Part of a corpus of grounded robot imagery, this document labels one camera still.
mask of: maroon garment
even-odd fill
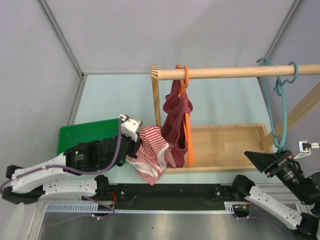
[[[161,135],[169,143],[173,160],[177,168],[182,168],[185,164],[186,136],[184,130],[183,117],[193,110],[192,103],[188,95],[184,92],[178,97],[180,80],[173,80],[171,93],[165,96],[163,110],[167,117],[161,128]]]

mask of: white wall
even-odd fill
[[[36,0],[0,7],[0,181],[56,155],[79,78]],[[0,200],[0,231],[14,205]]]
[[[286,65],[291,61],[298,64],[320,63],[320,1],[304,1],[299,12],[289,26],[279,44],[272,60],[275,65]],[[276,79],[268,78],[266,85],[270,96],[272,113],[276,124],[282,121],[282,102],[273,92]],[[318,83],[320,76],[300,76],[292,84],[286,83],[284,90],[287,97],[287,108],[290,112]],[[297,154],[298,141],[308,140],[320,142],[320,105],[308,116],[292,128],[286,139],[286,147]],[[312,155],[299,159],[306,176],[320,171],[320,149],[312,151]]]
[[[84,72],[254,66],[293,0],[48,0]]]

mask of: green plastic tray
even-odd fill
[[[105,138],[117,136],[118,123],[119,119],[115,118],[104,121],[63,126],[59,131],[59,141],[56,154],[59,155],[79,143],[88,143],[95,140],[101,141]]]

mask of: red and white striped towel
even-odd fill
[[[142,143],[136,152],[137,158],[126,156],[126,160],[134,166],[142,180],[154,185],[167,168],[167,164],[173,168],[176,164],[169,143],[161,136],[160,127],[142,127],[139,135]]]

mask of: wooden post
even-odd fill
[[[157,127],[161,127],[158,65],[151,66],[151,81],[152,81],[155,125]]]
[[[180,80],[186,78],[184,69],[157,70],[158,80]],[[194,68],[189,69],[189,79],[223,79],[292,76],[295,66],[249,66],[224,68]],[[299,65],[299,75],[320,75],[320,64]]]
[[[320,103],[320,83],[318,83],[311,92],[302,99],[301,102],[288,114],[288,130],[303,119]],[[281,122],[275,127],[275,134],[281,136],[284,123]],[[260,143],[261,151],[267,151],[274,144],[272,132],[268,134]]]

